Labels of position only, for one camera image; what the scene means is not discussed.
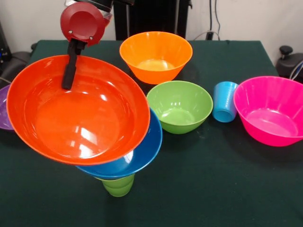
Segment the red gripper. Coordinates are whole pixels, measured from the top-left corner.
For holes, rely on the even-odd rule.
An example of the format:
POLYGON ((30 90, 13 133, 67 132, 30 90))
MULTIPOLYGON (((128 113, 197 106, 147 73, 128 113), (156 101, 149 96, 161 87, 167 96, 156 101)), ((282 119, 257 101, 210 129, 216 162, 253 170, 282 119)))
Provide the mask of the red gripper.
POLYGON ((93 4, 75 2, 67 6, 60 18, 63 35, 69 42, 67 63, 62 79, 62 88, 70 90, 76 72, 76 61, 81 51, 88 46, 98 44, 109 24, 109 15, 103 16, 93 4))

